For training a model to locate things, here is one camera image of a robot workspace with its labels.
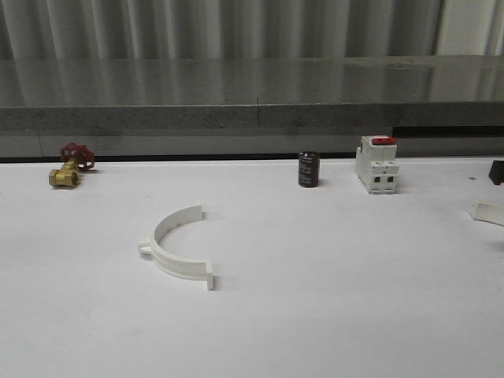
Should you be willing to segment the black gripper part edge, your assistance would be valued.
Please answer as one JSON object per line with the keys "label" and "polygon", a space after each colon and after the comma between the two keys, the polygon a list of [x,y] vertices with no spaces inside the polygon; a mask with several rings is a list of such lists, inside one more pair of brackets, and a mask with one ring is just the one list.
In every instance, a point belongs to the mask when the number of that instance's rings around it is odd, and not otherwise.
{"label": "black gripper part edge", "polygon": [[503,160],[493,160],[490,171],[488,173],[488,178],[494,185],[501,185],[504,183],[504,161]]}

